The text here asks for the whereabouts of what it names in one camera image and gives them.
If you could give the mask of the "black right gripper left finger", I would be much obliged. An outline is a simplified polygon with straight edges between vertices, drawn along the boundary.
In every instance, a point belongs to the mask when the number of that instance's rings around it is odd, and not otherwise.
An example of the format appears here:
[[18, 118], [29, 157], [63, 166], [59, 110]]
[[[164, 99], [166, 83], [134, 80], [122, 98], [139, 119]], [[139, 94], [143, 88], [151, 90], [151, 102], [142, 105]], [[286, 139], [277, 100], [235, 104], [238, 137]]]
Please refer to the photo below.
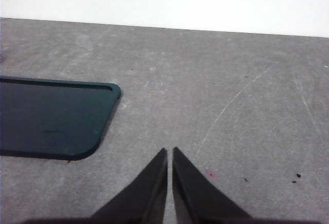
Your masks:
[[163, 223], [167, 188], [168, 153], [163, 148], [92, 219], [102, 223]]

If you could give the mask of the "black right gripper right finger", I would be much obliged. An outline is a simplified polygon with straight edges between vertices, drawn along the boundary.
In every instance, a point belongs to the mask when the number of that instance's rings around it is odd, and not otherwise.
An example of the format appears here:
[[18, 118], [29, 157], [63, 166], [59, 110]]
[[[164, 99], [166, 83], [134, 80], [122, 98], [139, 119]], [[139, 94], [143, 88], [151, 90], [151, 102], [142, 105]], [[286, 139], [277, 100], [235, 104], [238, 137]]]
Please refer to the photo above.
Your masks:
[[178, 148], [173, 149], [172, 188], [178, 223], [243, 223], [252, 217], [218, 190]]

